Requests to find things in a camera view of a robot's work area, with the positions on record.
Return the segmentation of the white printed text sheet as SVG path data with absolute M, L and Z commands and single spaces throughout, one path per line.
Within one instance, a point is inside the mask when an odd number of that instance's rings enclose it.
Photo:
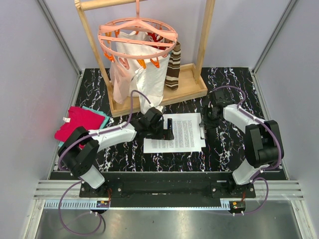
M 177 152 L 200 152 L 201 139 L 199 124 L 200 113 L 166 114 L 164 121 L 168 118 L 173 120 L 174 140 L 144 139 L 143 153 L 177 153 Z

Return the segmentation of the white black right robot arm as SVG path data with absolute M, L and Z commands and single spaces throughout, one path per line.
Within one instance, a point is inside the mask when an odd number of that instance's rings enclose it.
M 236 104 L 227 98 L 223 88 L 209 94 L 199 125 L 209 135 L 219 127 L 221 121 L 232 123 L 244 134 L 245 159 L 221 189 L 235 198 L 251 187 L 257 175 L 266 169 L 278 167 L 284 156 L 284 149 L 278 123 L 247 112 L 240 103 Z

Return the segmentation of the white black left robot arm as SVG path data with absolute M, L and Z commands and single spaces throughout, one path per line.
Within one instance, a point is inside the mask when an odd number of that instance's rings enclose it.
M 137 138 L 174 140 L 173 119 L 164 119 L 165 107 L 152 107 L 139 118 L 129 119 L 119 125 L 86 130 L 77 127 L 58 151 L 58 166 L 86 182 L 96 197 L 103 197 L 108 190 L 105 177 L 94 166 L 98 152 L 108 147 L 131 142 Z

